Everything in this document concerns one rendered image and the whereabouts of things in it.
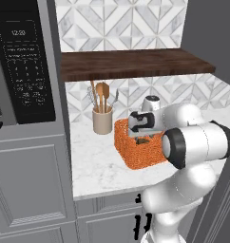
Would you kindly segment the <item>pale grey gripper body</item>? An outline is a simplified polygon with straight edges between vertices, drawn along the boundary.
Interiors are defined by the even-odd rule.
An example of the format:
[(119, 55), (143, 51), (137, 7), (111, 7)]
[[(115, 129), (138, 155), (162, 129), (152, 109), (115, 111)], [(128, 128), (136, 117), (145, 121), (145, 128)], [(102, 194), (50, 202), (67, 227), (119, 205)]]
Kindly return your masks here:
[(165, 128), (163, 126), (158, 126), (158, 127), (153, 127), (153, 128), (131, 127), (129, 129), (129, 136), (130, 137), (150, 136), (150, 135), (162, 133), (164, 130), (165, 130)]

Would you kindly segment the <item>orange woven basket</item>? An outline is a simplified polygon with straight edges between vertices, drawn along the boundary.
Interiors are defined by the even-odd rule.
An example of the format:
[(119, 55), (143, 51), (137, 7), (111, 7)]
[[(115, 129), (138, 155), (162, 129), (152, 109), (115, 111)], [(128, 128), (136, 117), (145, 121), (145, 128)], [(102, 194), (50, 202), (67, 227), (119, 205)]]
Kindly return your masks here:
[(138, 170), (166, 161), (162, 149), (163, 132), (153, 137), (138, 137), (138, 141), (128, 136), (128, 119), (115, 121), (114, 146), (125, 165)]

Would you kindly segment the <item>grey side cabinet panel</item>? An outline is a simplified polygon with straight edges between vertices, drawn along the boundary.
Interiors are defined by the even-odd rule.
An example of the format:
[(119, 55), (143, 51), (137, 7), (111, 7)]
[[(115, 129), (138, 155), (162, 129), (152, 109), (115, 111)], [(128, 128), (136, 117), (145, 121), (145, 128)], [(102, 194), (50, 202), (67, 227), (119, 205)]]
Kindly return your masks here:
[(217, 185), (198, 207), (187, 243), (230, 243), (230, 157)]

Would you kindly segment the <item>grey base cabinet door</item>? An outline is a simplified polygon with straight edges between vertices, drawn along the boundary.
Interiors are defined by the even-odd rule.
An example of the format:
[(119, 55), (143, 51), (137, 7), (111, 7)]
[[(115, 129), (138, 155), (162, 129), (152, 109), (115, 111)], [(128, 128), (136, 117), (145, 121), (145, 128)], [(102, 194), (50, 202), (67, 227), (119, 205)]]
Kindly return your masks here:
[[(78, 219), (80, 243), (140, 243), (144, 236), (146, 213), (140, 208)], [(141, 216), (138, 240), (134, 240), (135, 215)]]

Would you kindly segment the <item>tall grey cabinet door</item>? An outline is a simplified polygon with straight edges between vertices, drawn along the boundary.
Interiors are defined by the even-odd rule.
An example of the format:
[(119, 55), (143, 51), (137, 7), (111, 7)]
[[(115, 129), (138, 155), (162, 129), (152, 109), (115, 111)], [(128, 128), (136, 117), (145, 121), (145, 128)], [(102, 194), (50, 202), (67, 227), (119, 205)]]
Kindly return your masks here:
[(63, 135), (0, 141), (0, 234), (75, 218)]

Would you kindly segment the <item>beige utensil pot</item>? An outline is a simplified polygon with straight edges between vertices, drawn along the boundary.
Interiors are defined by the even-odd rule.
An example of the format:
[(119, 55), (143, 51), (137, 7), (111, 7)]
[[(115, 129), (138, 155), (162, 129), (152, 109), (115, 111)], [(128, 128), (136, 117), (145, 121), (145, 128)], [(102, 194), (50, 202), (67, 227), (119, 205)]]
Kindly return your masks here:
[(107, 113), (98, 113), (92, 110), (93, 131), (98, 135), (106, 135), (112, 131), (112, 110)]

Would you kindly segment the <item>wooden spatula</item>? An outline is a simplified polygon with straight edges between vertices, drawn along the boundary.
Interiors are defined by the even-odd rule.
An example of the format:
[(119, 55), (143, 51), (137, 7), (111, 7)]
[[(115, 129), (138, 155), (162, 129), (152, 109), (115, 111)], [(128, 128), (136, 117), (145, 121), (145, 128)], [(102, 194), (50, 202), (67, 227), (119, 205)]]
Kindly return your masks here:
[(109, 85), (106, 83), (103, 83), (103, 89), (104, 89), (104, 97), (105, 97), (105, 113), (107, 108), (107, 99), (109, 97)]

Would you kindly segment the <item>wooden spoon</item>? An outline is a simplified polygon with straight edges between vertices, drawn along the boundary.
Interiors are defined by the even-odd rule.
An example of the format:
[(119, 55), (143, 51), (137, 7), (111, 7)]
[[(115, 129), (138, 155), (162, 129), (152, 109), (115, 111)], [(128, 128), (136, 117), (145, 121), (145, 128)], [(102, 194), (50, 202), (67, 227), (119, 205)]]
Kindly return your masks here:
[(98, 83), (96, 84), (96, 92), (99, 96), (100, 99), (100, 113), (103, 113), (103, 95), (104, 95), (104, 87), (103, 87), (103, 83)]

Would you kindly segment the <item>metal whisk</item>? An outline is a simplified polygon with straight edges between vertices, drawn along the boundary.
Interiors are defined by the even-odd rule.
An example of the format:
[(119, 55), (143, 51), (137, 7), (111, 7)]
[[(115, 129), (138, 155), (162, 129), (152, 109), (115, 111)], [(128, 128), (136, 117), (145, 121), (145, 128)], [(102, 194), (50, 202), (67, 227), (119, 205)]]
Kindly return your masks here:
[(97, 108), (97, 107), (96, 107), (96, 104), (95, 104), (95, 100), (94, 100), (93, 92), (92, 92), (92, 87), (91, 87), (91, 86), (88, 86), (86, 92), (87, 92), (87, 95), (88, 95), (90, 101), (93, 103), (94, 108)]

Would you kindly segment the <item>dark wooden shelf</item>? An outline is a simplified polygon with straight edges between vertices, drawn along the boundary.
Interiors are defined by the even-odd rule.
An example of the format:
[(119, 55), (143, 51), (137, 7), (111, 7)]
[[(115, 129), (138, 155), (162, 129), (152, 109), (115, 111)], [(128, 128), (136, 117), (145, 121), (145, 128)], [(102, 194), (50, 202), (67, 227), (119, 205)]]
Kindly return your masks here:
[(214, 73), (216, 68), (181, 48), (63, 52), (64, 82)]

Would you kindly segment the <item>grey drawer front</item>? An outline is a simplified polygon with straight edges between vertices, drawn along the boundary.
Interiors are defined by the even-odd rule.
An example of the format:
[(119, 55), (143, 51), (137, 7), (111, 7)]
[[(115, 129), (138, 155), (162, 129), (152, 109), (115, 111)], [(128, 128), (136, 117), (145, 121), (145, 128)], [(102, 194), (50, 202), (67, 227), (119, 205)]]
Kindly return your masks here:
[(104, 212), (112, 212), (120, 209), (129, 209), (140, 206), (135, 198), (140, 192), (130, 192), (113, 196), (100, 196), (75, 201), (77, 216), (96, 215)]

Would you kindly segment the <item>black microwave oven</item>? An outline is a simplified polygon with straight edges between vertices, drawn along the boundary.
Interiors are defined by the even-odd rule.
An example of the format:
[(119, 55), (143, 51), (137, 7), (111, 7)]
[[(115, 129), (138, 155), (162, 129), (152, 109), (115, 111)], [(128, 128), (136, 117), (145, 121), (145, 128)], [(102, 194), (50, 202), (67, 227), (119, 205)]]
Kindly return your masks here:
[(55, 121), (37, 0), (0, 0), (0, 63), (16, 121)]

